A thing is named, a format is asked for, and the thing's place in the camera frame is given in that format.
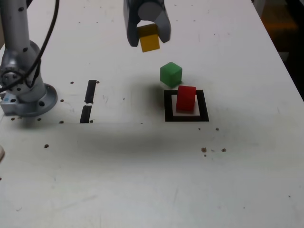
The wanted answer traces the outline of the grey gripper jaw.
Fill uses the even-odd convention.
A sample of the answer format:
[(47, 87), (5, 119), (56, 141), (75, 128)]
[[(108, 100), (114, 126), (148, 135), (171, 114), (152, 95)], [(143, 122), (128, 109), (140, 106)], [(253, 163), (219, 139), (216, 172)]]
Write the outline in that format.
[(170, 41), (171, 23), (163, 0), (144, 0), (138, 8), (138, 16), (156, 24), (162, 43)]
[(131, 47), (137, 47), (139, 38), (137, 34), (137, 24), (141, 21), (138, 16), (140, 0), (124, 0), (123, 16), (126, 27), (127, 39)]

